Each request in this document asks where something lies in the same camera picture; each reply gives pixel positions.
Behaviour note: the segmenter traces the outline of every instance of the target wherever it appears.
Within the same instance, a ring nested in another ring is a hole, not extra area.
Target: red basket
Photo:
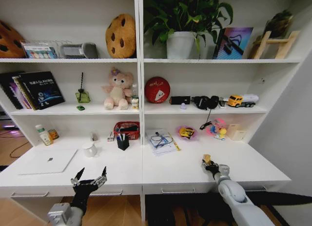
[[[117,128],[121,128],[121,127],[124,127],[124,128],[129,128],[129,127],[132,127],[132,126],[135,126],[137,125],[137,131],[135,132],[116,132],[116,129]],[[124,133],[126,134],[128,137],[129,137],[129,140],[136,140],[138,139],[139,135],[140,135],[140,122],[118,122],[115,127],[114,127],[114,134],[115,136],[118,136],[120,133]]]

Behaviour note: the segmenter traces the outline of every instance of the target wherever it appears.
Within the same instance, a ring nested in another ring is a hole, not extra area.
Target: white laptop
[[[25,160],[19,175],[63,172],[76,152],[76,149],[36,150]]]

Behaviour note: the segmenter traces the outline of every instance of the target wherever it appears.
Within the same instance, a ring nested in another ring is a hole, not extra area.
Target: pink teddy bear
[[[132,83],[133,75],[130,72],[121,73],[113,67],[109,74],[110,86],[102,86],[104,91],[110,94],[104,101],[104,107],[111,110],[116,105],[121,110],[126,110],[132,96],[132,90],[129,89]]]

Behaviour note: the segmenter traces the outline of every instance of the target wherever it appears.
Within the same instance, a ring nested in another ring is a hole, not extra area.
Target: wooden floor
[[[0,131],[0,165],[10,165],[18,157],[24,154],[31,145],[23,134],[18,130]],[[70,197],[65,197],[64,202],[70,202]],[[264,212],[271,218],[276,226],[281,223],[264,207]],[[185,214],[181,206],[172,206],[175,215],[176,226],[187,226]],[[192,226],[201,226],[204,220],[195,209],[188,209],[188,216]],[[0,199],[0,226],[50,226],[25,211],[11,199]],[[141,222],[140,197],[117,196],[117,197],[90,197],[88,209],[83,217],[83,226],[141,226],[147,225]],[[226,226],[226,223],[213,221],[209,226]]]

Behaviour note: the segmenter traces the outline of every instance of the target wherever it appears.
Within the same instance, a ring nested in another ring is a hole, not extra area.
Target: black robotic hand
[[[78,207],[83,211],[83,214],[87,210],[87,202],[90,194],[100,188],[106,181],[106,167],[104,168],[102,175],[97,179],[79,181],[83,174],[84,168],[77,173],[76,177],[71,179],[75,196],[70,206]]]

